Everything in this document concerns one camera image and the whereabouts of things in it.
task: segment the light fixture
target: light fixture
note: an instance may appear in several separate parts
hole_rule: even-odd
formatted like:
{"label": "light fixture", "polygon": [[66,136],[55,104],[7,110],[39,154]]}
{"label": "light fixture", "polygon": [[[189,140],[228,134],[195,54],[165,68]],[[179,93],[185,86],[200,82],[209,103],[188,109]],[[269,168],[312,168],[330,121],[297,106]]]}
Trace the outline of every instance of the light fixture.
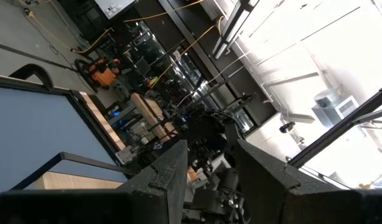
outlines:
{"label": "light fixture", "polygon": [[223,35],[219,37],[216,46],[213,49],[213,56],[216,60],[226,49],[231,47],[231,44],[236,39],[242,25],[259,1],[260,0],[239,0],[236,3],[231,16],[222,31]]}

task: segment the gray floor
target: gray floor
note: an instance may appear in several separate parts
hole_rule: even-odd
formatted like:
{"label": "gray floor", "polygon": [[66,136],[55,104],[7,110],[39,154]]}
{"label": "gray floor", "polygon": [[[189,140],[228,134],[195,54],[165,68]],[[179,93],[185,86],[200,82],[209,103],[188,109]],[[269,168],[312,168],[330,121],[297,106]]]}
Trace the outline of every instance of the gray floor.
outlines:
{"label": "gray floor", "polygon": [[[61,8],[61,5],[55,0],[53,0],[53,2],[68,23],[70,30],[78,37],[79,30]],[[61,55],[55,55],[50,50],[50,44],[41,36],[38,30],[27,21],[19,6],[20,4],[17,0],[0,0],[0,44],[65,66],[70,66]],[[85,46],[88,46],[88,43],[82,40],[81,37],[76,39],[71,34],[51,3],[43,2],[38,6],[30,6],[29,8],[34,12],[35,17],[44,27],[46,27],[46,29],[69,47],[75,48],[79,46],[80,44],[77,39],[81,43],[83,42]],[[76,58],[81,58],[78,54],[72,53],[58,43],[53,37],[48,35],[46,31],[42,30],[42,28],[40,28],[40,30],[70,63],[73,63]],[[36,63],[44,67],[50,73],[55,86],[91,93],[89,88],[85,86],[87,84],[84,83],[84,80],[81,80],[75,72],[0,49],[0,75],[10,75],[27,63]],[[34,82],[38,81],[35,77],[31,77],[30,80]],[[106,107],[119,100],[118,95],[113,90],[100,90],[97,95]]]}

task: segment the black cable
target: black cable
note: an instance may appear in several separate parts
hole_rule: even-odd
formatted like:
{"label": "black cable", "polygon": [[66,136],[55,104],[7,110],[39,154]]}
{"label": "black cable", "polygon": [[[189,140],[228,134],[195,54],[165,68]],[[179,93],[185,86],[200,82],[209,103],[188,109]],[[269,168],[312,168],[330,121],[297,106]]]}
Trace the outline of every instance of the black cable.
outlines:
{"label": "black cable", "polygon": [[[43,39],[49,44],[49,49],[53,52],[53,54],[55,54],[55,55],[61,55],[61,57],[69,64],[69,66],[72,68],[72,69],[74,69],[74,70],[76,70],[76,68],[74,68],[73,67],[73,64],[59,51],[59,50],[57,50],[55,47],[54,47],[54,45],[53,45],[53,43],[48,39],[48,38],[46,38],[46,36],[43,34],[43,32],[35,25],[35,24],[33,24],[30,20],[29,20],[29,18],[28,18],[28,16],[26,15],[26,14],[22,14],[24,17],[25,17],[25,19],[28,21],[28,23],[32,26],[32,27],[34,27],[36,30],[37,30],[37,32],[43,37]],[[89,86],[88,86],[88,84],[87,83],[85,83],[83,80],[82,80],[82,78],[80,77],[80,74],[78,73],[78,72],[76,72],[76,74],[77,74],[77,77],[79,78],[79,80],[82,82],[82,84],[89,90],[89,91],[91,91],[92,93],[94,93],[94,94],[96,94],[96,92],[94,92],[94,90],[92,90]]]}

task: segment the orange vacuum cleaner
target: orange vacuum cleaner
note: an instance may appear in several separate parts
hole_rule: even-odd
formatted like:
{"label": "orange vacuum cleaner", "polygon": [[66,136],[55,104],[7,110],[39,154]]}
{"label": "orange vacuum cleaner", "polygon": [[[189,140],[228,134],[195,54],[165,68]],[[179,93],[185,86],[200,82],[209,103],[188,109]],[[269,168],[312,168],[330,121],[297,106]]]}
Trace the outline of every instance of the orange vacuum cleaner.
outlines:
{"label": "orange vacuum cleaner", "polygon": [[99,58],[92,63],[82,59],[75,60],[75,66],[80,75],[95,92],[98,92],[98,88],[109,89],[109,86],[120,73],[119,64],[118,59]]}

